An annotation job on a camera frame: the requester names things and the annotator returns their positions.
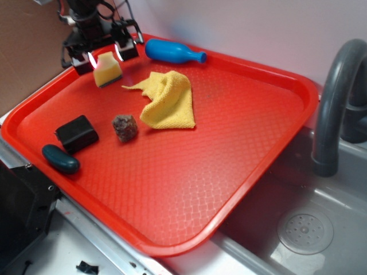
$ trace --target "sponge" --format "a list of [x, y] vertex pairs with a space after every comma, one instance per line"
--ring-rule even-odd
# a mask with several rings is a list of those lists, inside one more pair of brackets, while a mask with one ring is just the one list
[[99, 88], [122, 78], [122, 70], [112, 52], [98, 55], [97, 67], [93, 71], [94, 80]]

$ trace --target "yellow microfiber towel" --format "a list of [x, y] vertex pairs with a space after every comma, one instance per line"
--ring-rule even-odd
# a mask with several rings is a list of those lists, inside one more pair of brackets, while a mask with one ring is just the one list
[[194, 128], [195, 120], [189, 79], [174, 70], [151, 72], [149, 78], [127, 87], [143, 90], [152, 102], [147, 104], [140, 119], [153, 129]]

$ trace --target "dark green object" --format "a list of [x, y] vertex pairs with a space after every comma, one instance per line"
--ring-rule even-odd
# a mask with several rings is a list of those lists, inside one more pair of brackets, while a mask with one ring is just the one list
[[45, 159], [57, 170], [65, 174], [75, 174], [80, 168], [79, 161], [58, 146], [47, 144], [42, 148]]

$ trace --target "cardboard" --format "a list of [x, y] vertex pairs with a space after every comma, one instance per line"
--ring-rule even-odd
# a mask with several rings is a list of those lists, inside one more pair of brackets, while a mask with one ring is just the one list
[[61, 44], [71, 27], [58, 20], [57, 1], [2, 1], [0, 116], [63, 71]]

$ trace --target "black sponge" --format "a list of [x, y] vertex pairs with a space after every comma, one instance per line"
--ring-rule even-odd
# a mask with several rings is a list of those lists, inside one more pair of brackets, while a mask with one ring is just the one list
[[56, 136], [66, 152], [71, 155], [99, 139], [97, 132], [84, 115], [56, 129]]

